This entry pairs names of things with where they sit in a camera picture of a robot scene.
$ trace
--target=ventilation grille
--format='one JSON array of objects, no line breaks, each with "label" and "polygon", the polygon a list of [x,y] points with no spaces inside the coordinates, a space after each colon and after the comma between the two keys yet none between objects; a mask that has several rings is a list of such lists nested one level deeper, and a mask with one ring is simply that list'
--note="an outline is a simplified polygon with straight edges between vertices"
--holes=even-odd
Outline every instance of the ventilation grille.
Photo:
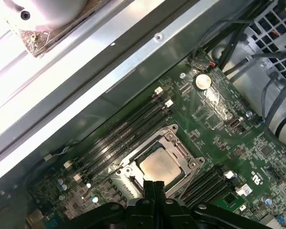
[{"label": "ventilation grille", "polygon": [[[286,51],[286,8],[275,6],[263,12],[250,29],[253,31],[250,36],[262,52]],[[286,77],[286,58],[269,60]]]}]

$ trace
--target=ram slot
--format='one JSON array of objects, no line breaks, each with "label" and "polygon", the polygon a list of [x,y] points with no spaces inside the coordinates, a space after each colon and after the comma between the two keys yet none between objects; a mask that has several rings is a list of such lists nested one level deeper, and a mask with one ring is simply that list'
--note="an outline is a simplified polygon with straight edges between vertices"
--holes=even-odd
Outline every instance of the ram slot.
[{"label": "ram slot", "polygon": [[142,120],[139,120],[137,123],[134,123],[132,126],[130,126],[129,129],[125,131],[126,132],[125,134],[121,133],[121,138],[118,138],[118,141],[115,141],[116,144],[113,143],[113,144],[103,146],[102,150],[100,150],[99,152],[95,152],[95,155],[99,155],[98,158],[93,159],[93,160],[92,158],[89,158],[91,162],[93,163],[93,165],[91,165],[91,162],[88,162],[82,167],[82,169],[83,170],[92,169],[94,166],[98,165],[101,161],[106,159],[107,156],[109,156],[110,154],[118,150],[119,147],[122,147],[123,145],[127,144],[126,139],[131,139],[131,136],[133,136],[135,133],[140,131],[142,127],[144,127],[145,122],[150,122],[154,118],[155,115],[161,112],[161,110],[162,110],[161,107],[157,107],[154,111],[149,113],[146,117],[142,118]]},{"label": "ram slot", "polygon": [[134,110],[128,113],[124,118],[122,118],[121,121],[113,125],[106,133],[102,134],[102,136],[98,137],[94,142],[93,149],[86,153],[84,156],[79,157],[77,159],[77,163],[81,161],[85,161],[87,158],[90,157],[90,154],[92,154],[96,149],[96,147],[99,144],[104,144],[104,142],[110,142],[114,137],[116,137],[120,132],[123,132],[129,125],[131,125],[136,120],[140,119],[142,115],[150,112],[153,110],[160,102],[162,101],[162,98],[160,95],[153,95],[152,97],[147,98],[144,100],[138,107],[136,107]]},{"label": "ram slot", "polygon": [[132,139],[131,142],[129,142],[128,145],[126,145],[123,149],[121,149],[119,152],[116,152],[109,160],[104,162],[102,165],[97,167],[94,171],[90,172],[89,179],[92,179],[96,174],[103,171],[107,166],[109,166],[113,161],[115,161],[117,158],[119,158],[122,154],[124,154],[127,151],[132,151],[138,146],[138,143],[141,143],[145,138],[148,137],[147,133],[151,132],[152,130],[156,129],[158,126],[162,125],[166,118],[170,115],[168,112],[164,112],[164,114],[161,114],[161,116],[157,119],[154,119],[151,123],[148,124],[148,127],[144,131],[140,131],[135,138]]}]

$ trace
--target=black cable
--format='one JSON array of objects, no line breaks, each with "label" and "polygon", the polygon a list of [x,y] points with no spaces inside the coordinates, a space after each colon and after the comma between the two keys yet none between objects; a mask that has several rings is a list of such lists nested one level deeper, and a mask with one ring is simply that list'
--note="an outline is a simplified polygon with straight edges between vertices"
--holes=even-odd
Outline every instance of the black cable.
[{"label": "black cable", "polygon": [[[270,4],[270,1],[260,1],[260,5],[257,5],[255,9],[249,13],[248,17],[246,18],[247,20],[253,20],[256,18],[258,15],[260,15]],[[223,51],[220,59],[219,59],[219,64],[218,68],[220,70],[223,70],[228,61],[230,60],[239,40],[244,34],[245,29],[247,28],[248,25],[242,25],[239,26],[238,29],[234,32],[232,38],[230,39],[228,45],[226,46],[225,50]]]},{"label": "black cable", "polygon": [[280,92],[280,94],[278,95],[278,97],[275,99],[275,101],[273,102],[272,106],[270,107],[270,110],[268,112],[268,115],[267,115],[267,118],[266,118],[266,121],[265,121],[264,133],[275,144],[280,145],[280,146],[282,146],[282,147],[284,147],[286,149],[286,144],[281,142],[274,135],[274,133],[272,133],[271,130],[269,129],[269,126],[270,126],[270,123],[271,123],[273,117],[275,116],[277,110],[279,109],[279,107],[281,106],[281,104],[282,104],[282,102],[284,101],[285,98],[286,98],[286,86],[283,88],[283,90]]},{"label": "black cable", "polygon": [[[278,58],[278,59],[283,59],[283,58],[286,58],[286,52],[260,53],[260,54],[254,54],[251,57],[252,57],[252,59],[257,59],[257,58]],[[232,67],[229,70],[225,71],[224,74],[225,75],[232,74],[233,72],[237,71],[238,69],[243,67],[248,62],[249,62],[249,60],[247,58],[244,58],[237,65],[235,65],[234,67]]]},{"label": "black cable", "polygon": [[266,101],[266,93],[268,90],[268,87],[274,83],[276,79],[272,78],[271,80],[269,80],[269,82],[266,84],[266,86],[264,87],[263,91],[262,91],[262,98],[261,98],[261,104],[262,104],[262,119],[265,120],[266,119],[266,112],[265,112],[265,101]]},{"label": "black cable", "polygon": [[234,67],[230,68],[229,70],[225,71],[225,75],[232,74],[233,72],[237,71],[241,67],[243,67],[246,63],[248,63],[249,60],[247,58],[243,59],[241,62],[237,63]]},{"label": "black cable", "polygon": [[284,128],[284,126],[286,125],[286,117],[283,119],[283,121],[278,125],[277,129],[276,129],[276,133],[275,136],[277,138],[280,138],[282,129]]},{"label": "black cable", "polygon": [[213,30],[215,28],[217,28],[220,24],[222,23],[236,23],[236,24],[250,24],[253,21],[248,21],[248,20],[220,20],[218,22],[216,22],[214,25],[212,25],[209,29],[207,29],[207,31],[202,35],[201,39],[199,40],[199,42],[197,43],[197,45],[193,48],[192,51],[192,57],[195,57],[197,54],[198,49],[202,46],[202,44],[204,43],[205,39],[208,37],[209,33],[213,32]]},{"label": "black cable", "polygon": [[[256,5],[259,6],[260,1],[256,0],[249,4],[245,10],[245,12],[240,16],[240,20],[247,19],[247,16],[255,9]],[[227,28],[218,33],[215,37],[213,37],[210,41],[208,41],[203,49],[208,53],[211,51],[216,45],[218,45],[223,39],[225,39],[229,34],[233,33],[237,29],[238,25],[229,25]]]}]

